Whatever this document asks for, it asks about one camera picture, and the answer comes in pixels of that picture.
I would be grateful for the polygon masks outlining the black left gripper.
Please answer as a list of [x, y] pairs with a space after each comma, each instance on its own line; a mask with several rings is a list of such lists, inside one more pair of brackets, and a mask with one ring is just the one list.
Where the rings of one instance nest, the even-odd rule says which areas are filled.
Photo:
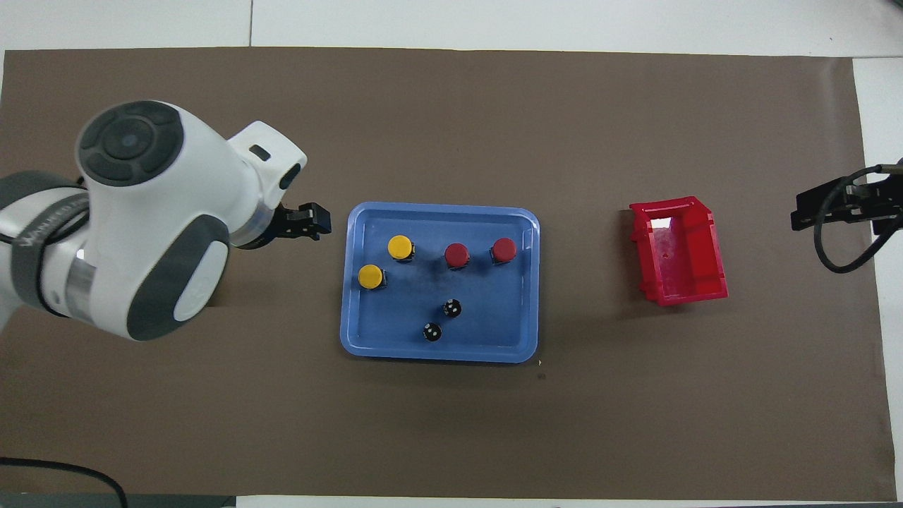
[[277, 238], [296, 238], [294, 229], [303, 222], [303, 236], [319, 241], [322, 236], [332, 234], [332, 218], [325, 207], [316, 202], [308, 202], [300, 208], [277, 205], [265, 229], [265, 245]]

